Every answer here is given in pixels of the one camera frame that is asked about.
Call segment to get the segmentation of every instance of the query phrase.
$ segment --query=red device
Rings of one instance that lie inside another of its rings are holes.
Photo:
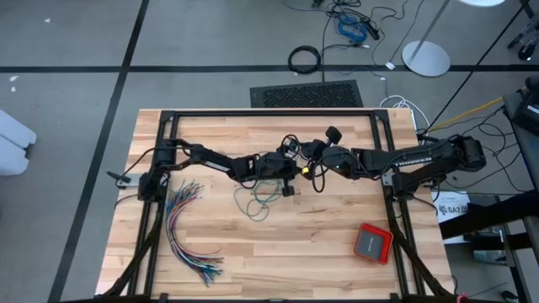
[[[363,223],[355,243],[354,253],[383,265],[389,260],[389,252],[393,242],[393,234],[390,231]]]

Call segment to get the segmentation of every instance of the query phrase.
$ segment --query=white object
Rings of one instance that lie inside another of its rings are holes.
[[[438,192],[435,190],[432,192],[432,200],[436,198]],[[440,191],[440,196],[435,201],[436,209],[438,210],[438,223],[448,221],[464,215],[467,212],[468,203],[470,199],[466,192],[454,193],[449,191]],[[457,244],[465,243],[463,236],[457,236],[444,240],[444,244]]]
[[[429,25],[420,41],[408,43],[403,49],[403,62],[406,66],[421,76],[438,77],[449,71],[451,59],[447,52],[440,46],[426,41],[430,31],[435,27],[436,22],[446,9],[450,0],[445,0],[435,18]],[[488,8],[499,5],[504,0],[458,0],[466,5]]]
[[[389,97],[387,97],[387,98],[384,98],[384,99],[380,102],[380,106],[379,106],[379,107],[384,107],[384,106],[383,106],[384,103],[385,103],[386,101],[388,101],[389,99],[392,99],[392,98],[400,98],[400,100],[399,100],[397,103],[395,103],[395,104],[393,105],[393,108],[395,108],[395,109],[410,109],[410,111],[412,112],[412,118],[414,119],[414,126],[415,126],[415,129],[416,129],[416,130],[417,130],[418,128],[417,128],[417,125],[416,125],[416,123],[415,123],[415,116],[414,116],[414,111],[412,110],[412,107],[415,108],[415,109],[421,114],[421,116],[423,116],[423,119],[424,119],[425,123],[427,124],[427,128],[429,128],[430,122],[429,122],[429,120],[427,119],[427,116],[424,114],[423,110],[421,110],[421,109],[419,108],[419,106],[415,105],[414,102],[405,99],[403,96],[400,96],[400,95],[392,95],[392,96],[389,96]]]
[[[13,176],[23,173],[28,167],[24,149],[0,136],[0,176]]]
[[[395,69],[395,65],[393,63],[391,63],[390,61],[386,62],[386,67],[392,71],[393,69]]]
[[[438,77],[449,71],[451,58],[443,48],[432,42],[425,41],[413,57],[419,42],[410,42],[403,49],[403,62],[412,72],[426,77]]]
[[[20,174],[28,167],[24,148],[35,144],[37,135],[0,110],[0,175]]]
[[[493,6],[500,5],[504,1],[505,0],[458,0],[460,3],[477,8],[491,8]]]

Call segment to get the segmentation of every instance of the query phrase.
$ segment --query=white lamp base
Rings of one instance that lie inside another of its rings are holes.
[[[413,60],[410,60],[419,41],[408,43],[403,49],[403,62],[421,76],[438,77],[449,71],[451,58],[440,46],[425,41]]]

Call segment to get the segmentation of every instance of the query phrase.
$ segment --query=green wire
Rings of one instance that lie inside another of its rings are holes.
[[[261,199],[259,197],[259,193],[258,193],[260,185],[274,185],[275,188],[273,190],[273,193],[271,193],[268,198]],[[264,221],[268,217],[268,215],[270,214],[270,208],[268,206],[268,203],[274,202],[274,201],[276,201],[278,198],[280,198],[282,196],[281,184],[280,184],[279,180],[260,181],[260,182],[258,182],[256,184],[256,186],[253,189],[250,189],[250,191],[253,194],[254,198],[251,199],[247,203],[247,207],[244,210],[242,208],[242,206],[239,204],[239,202],[237,201],[237,196],[236,196],[237,192],[242,190],[242,189],[244,189],[244,188],[240,187],[240,188],[237,188],[236,190],[234,190],[234,200],[236,201],[236,205],[239,208],[239,210],[241,212],[243,212],[249,219],[251,219],[252,221],[255,221],[255,222]],[[252,214],[252,213],[249,212],[249,207],[251,206],[251,204],[253,202],[258,202],[261,205],[260,210],[256,214]],[[264,209],[266,209],[266,212],[265,212],[265,215],[262,218],[258,218],[258,219],[254,218],[257,215],[260,215]]]

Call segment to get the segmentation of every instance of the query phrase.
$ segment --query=sticker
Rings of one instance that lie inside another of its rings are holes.
[[[228,172],[230,170],[227,167],[224,167],[222,165],[215,164],[214,162],[209,162],[209,161],[204,162],[204,165],[206,165],[207,167],[215,168],[215,169],[220,170],[222,172]]]
[[[390,71],[392,71],[395,68],[395,65],[388,61],[386,62],[386,67],[389,68]]]

